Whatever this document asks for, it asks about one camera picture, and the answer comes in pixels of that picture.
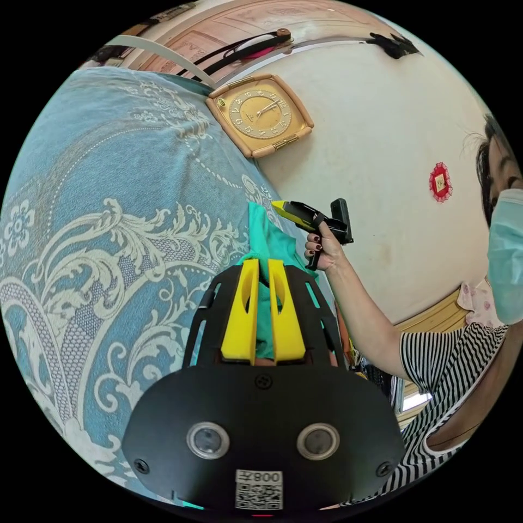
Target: qr code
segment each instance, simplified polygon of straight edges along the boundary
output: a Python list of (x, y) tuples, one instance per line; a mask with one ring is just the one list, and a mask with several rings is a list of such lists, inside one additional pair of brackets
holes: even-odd
[(283, 508), (283, 485), (236, 484), (236, 508), (250, 510), (281, 510)]

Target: sticker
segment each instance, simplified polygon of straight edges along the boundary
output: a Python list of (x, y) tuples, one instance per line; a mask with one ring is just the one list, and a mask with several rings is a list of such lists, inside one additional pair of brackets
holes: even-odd
[(248, 510), (282, 510), (283, 473), (237, 470), (235, 506)]
[(437, 163), (429, 177), (429, 189), (433, 198), (443, 203), (452, 195), (452, 182), (448, 174), (448, 168), (443, 163)]

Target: surgical mask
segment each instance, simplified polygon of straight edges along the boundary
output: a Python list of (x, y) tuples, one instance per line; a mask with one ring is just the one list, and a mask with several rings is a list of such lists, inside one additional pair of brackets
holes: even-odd
[(502, 191), (492, 213), (488, 278), (497, 317), (523, 320), (523, 189)]

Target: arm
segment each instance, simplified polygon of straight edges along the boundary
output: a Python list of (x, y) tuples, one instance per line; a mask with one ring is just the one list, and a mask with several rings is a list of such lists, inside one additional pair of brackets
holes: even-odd
[(307, 237), (305, 256), (321, 250), (318, 268), (325, 271), (349, 336), (374, 366), (434, 391), (464, 330), (449, 333), (401, 333), (374, 303), (325, 222)]
[(345, 258), (325, 273), (358, 351), (379, 369), (410, 380), (400, 357), (400, 331), (368, 295), (349, 261)]

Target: screw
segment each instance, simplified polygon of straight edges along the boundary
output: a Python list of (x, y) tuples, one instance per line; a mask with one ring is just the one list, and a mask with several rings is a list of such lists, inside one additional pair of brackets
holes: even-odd
[(254, 380), (254, 384), (263, 391), (272, 387), (272, 378), (268, 374), (258, 374)]
[(392, 465), (386, 461), (384, 463), (382, 463), (377, 469), (376, 469), (376, 475), (379, 477), (379, 478), (382, 478), (384, 476), (386, 476), (387, 474), (389, 474), (389, 472), (392, 470)]
[(135, 459), (135, 469), (140, 474), (148, 474), (149, 473), (149, 465), (143, 459)]

